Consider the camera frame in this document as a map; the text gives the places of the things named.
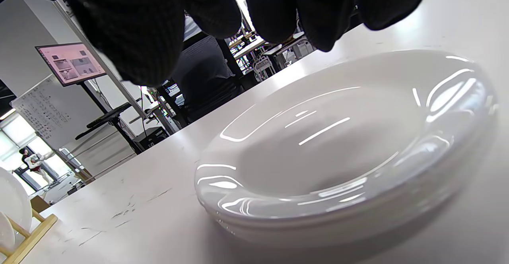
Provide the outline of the person's right hand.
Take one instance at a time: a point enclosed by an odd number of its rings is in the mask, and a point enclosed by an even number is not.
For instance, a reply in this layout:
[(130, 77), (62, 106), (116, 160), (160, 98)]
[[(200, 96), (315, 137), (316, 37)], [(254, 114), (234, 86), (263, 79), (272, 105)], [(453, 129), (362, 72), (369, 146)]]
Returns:
[[(297, 21), (310, 43), (329, 52), (347, 31), (355, 8), (372, 31), (398, 23), (422, 0), (246, 0), (256, 32), (271, 43), (294, 33)], [(236, 0), (67, 0), (84, 35), (120, 76), (140, 86), (165, 81), (184, 41), (185, 14), (205, 33), (228, 38), (241, 27)]]

